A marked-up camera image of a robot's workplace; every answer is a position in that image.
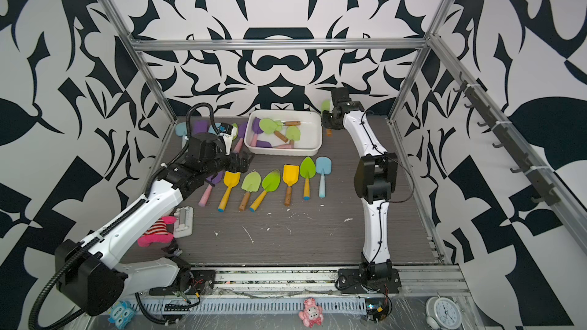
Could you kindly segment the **green shovel brown wooden handle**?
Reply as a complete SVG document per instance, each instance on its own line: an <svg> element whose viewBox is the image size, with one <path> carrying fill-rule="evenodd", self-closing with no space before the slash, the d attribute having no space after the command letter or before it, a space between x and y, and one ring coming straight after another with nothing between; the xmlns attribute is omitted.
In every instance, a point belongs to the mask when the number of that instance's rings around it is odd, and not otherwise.
<svg viewBox="0 0 587 330"><path fill-rule="evenodd" d="M323 103L321 105L321 113L329 112L330 111L330 106L331 106L331 101L330 100L323 101ZM330 128L327 128L326 129L326 136L327 137L331 137L332 135L333 135L333 131Z"/></svg>

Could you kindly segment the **purple pointed shovel pink handle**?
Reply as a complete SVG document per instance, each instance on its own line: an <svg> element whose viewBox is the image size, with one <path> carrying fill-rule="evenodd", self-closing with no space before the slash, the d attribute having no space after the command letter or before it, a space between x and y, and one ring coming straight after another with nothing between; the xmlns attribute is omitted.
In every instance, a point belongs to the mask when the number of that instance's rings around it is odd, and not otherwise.
<svg viewBox="0 0 587 330"><path fill-rule="evenodd" d="M201 196L200 201L198 203L198 205L200 207L206 206L206 204L209 201L209 197L211 195L212 189L223 180L223 176L224 176L224 172L221 171L218 174L215 174L206 180L206 183L207 183L206 189L205 189L205 191L204 191L203 195Z"/></svg>

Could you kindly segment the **purple square shovel pink handle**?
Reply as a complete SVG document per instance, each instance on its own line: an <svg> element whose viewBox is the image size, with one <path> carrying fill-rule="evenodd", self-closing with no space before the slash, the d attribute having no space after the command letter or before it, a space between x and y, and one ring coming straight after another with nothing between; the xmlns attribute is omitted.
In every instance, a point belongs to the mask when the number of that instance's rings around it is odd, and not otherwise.
<svg viewBox="0 0 587 330"><path fill-rule="evenodd" d="M196 121L192 126L192 134L207 133L209 130L209 122Z"/></svg>

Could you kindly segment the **yellow toy shovel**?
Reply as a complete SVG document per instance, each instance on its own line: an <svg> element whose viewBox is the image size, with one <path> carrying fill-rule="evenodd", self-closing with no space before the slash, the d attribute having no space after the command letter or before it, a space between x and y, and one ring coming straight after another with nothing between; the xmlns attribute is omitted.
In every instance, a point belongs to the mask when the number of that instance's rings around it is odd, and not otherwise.
<svg viewBox="0 0 587 330"><path fill-rule="evenodd" d="M225 172L223 177L223 183L226 186L226 192L224 193L223 198L221 199L220 204L217 208L220 212L224 212L226 210L226 206L228 205L232 189L239 184L240 178L240 173L231 173L228 171Z"/></svg>

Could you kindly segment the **teal square shovel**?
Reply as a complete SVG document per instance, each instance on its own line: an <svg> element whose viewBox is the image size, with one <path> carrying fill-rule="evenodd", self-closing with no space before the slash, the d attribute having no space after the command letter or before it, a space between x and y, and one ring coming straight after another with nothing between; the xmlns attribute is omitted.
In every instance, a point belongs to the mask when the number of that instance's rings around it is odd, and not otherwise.
<svg viewBox="0 0 587 330"><path fill-rule="evenodd" d="M182 137L182 138L186 137L186 136L187 136L187 126L186 126L186 122L180 122L180 123L177 123L177 124L175 125L175 129L174 129L174 131L175 131L175 134L176 134L176 136L178 136L178 137L180 137L180 138L181 138L181 137Z"/></svg>

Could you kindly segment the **light blue pointed shovel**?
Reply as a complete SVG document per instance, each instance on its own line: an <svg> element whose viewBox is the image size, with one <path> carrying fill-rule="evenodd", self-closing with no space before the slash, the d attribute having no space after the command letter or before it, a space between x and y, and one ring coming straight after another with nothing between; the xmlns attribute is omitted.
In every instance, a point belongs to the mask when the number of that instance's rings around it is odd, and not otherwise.
<svg viewBox="0 0 587 330"><path fill-rule="evenodd" d="M326 176L332 172L332 161L328 157L318 157L316 159L316 172L320 175L319 181L319 198L324 199L327 195Z"/></svg>

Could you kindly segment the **green shovel yellow blue-tipped handle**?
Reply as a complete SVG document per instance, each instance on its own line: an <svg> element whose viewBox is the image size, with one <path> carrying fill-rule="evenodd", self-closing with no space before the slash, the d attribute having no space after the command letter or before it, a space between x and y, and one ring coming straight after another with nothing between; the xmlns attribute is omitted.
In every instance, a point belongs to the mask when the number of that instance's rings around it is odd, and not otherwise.
<svg viewBox="0 0 587 330"><path fill-rule="evenodd" d="M316 165L311 157L306 157L300 166L300 175L304 179L304 200L310 200L310 180L316 175Z"/></svg>

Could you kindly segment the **white plastic storage box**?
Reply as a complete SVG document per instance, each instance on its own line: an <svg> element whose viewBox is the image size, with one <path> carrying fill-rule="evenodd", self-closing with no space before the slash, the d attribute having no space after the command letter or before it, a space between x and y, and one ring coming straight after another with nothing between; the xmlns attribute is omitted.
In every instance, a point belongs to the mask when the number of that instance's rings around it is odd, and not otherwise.
<svg viewBox="0 0 587 330"><path fill-rule="evenodd" d="M283 128L281 133L285 136L288 126L297 126L301 131L301 139L292 144L292 149L254 148L251 146L251 140L253 137L252 123L255 117L282 122ZM258 141L268 141L274 146L290 144L289 142L284 143L273 134L265 134L264 132L258 136ZM321 120L316 112L271 109L257 110L249 116L244 144L249 151L255 154L312 157L318 153L323 144Z"/></svg>

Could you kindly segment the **green pointed shovel yellow handle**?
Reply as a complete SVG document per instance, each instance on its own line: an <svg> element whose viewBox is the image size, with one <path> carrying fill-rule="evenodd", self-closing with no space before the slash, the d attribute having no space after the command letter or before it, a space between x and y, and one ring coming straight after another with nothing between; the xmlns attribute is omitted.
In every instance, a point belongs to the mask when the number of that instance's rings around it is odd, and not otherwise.
<svg viewBox="0 0 587 330"><path fill-rule="evenodd" d="M264 198L267 196L268 193L272 193L278 189L281 183L281 171L273 170L270 172L262 181L261 187L263 191L261 192L260 196L252 203L249 210L255 212L263 203Z"/></svg>

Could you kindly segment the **yellow shovel wooden handle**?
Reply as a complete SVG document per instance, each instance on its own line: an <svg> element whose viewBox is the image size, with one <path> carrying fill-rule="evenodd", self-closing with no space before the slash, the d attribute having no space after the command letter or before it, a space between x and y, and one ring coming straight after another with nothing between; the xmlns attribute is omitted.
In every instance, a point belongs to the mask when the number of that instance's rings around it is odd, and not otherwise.
<svg viewBox="0 0 587 330"><path fill-rule="evenodd" d="M298 182L299 170L300 167L298 165L284 165L283 180L287 185L284 205L287 207L291 205L293 186Z"/></svg>

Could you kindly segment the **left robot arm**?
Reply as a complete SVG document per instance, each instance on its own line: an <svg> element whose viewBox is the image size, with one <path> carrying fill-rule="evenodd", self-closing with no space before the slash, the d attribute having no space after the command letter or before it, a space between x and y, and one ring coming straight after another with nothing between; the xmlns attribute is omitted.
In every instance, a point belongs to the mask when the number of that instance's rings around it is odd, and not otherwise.
<svg viewBox="0 0 587 330"><path fill-rule="evenodd" d="M174 163L162 167L148 191L112 221L80 243L67 240L56 250L56 283L84 313L98 316L122 296L157 287L186 289L187 264L177 258L122 264L125 253L159 218L171 213L205 181L222 171L245 173L253 156L230 150L232 139L200 133L190 137Z"/></svg>

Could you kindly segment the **purple shovel lying in box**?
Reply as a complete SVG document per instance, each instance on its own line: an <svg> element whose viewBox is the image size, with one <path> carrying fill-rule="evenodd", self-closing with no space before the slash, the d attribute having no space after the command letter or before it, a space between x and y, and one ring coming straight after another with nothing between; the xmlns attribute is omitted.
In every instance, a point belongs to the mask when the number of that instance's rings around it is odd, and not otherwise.
<svg viewBox="0 0 587 330"><path fill-rule="evenodd" d="M275 149L275 148L277 148L277 149L292 149L293 145L292 144L282 144L282 145L274 146L268 141L257 141L256 147L257 148L273 148L273 149Z"/></svg>

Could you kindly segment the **pink bear toy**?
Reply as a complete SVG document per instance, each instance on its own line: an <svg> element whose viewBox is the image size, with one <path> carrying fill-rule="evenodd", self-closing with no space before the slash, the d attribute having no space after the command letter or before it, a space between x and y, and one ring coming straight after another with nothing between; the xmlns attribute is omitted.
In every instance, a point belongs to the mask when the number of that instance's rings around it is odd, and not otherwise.
<svg viewBox="0 0 587 330"><path fill-rule="evenodd" d="M323 308L313 298L304 300L304 309L298 313L298 316L307 328L322 325L324 321Z"/></svg>

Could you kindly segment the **small green circuit board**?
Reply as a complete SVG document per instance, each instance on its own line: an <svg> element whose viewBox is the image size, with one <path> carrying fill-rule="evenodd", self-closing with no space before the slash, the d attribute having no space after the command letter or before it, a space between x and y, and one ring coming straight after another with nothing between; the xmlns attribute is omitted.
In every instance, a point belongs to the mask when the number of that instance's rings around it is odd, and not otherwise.
<svg viewBox="0 0 587 330"><path fill-rule="evenodd" d="M392 306L387 299L367 299L366 319L372 322L381 322L391 313Z"/></svg>

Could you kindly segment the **black wall hook rack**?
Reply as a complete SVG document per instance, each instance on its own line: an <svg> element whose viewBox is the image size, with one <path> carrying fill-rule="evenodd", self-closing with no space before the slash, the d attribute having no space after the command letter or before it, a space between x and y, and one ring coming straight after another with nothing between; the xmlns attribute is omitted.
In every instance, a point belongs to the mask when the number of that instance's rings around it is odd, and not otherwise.
<svg viewBox="0 0 587 330"><path fill-rule="evenodd" d="M497 104L488 96L483 87L479 84L470 84L462 81L461 85L454 90L462 93L469 104L466 108L472 108L481 116L482 121L478 123L481 128L491 131L498 142L493 144L496 149L503 148L507 151L515 166L510 169L513 174L524 174L530 184L535 188L538 198L533 198L535 203L546 203L554 206L561 202L556 191L556 184L549 176L550 168L530 151L530 145L522 137L521 133L498 108Z"/></svg>

